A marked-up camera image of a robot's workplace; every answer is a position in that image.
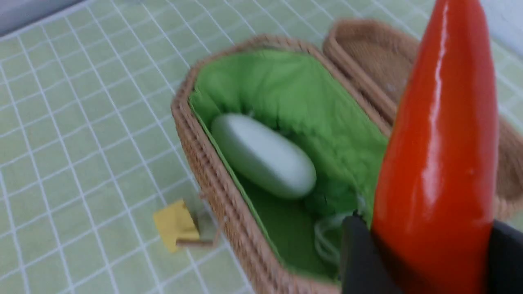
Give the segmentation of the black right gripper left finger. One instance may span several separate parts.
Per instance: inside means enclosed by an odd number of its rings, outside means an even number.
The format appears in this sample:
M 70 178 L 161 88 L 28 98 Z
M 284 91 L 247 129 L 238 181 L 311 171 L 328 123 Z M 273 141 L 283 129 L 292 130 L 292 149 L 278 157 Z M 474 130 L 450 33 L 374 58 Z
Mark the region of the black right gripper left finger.
M 342 294 L 401 294 L 387 272 L 366 223 L 359 215 L 342 222 L 340 248 Z

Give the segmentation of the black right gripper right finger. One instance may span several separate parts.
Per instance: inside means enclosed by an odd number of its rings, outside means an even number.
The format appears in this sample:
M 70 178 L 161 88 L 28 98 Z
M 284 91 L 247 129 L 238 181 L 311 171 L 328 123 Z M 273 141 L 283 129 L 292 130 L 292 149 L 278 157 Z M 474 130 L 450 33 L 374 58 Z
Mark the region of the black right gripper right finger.
M 523 292 L 523 233 L 495 220 L 489 239 L 488 294 Z

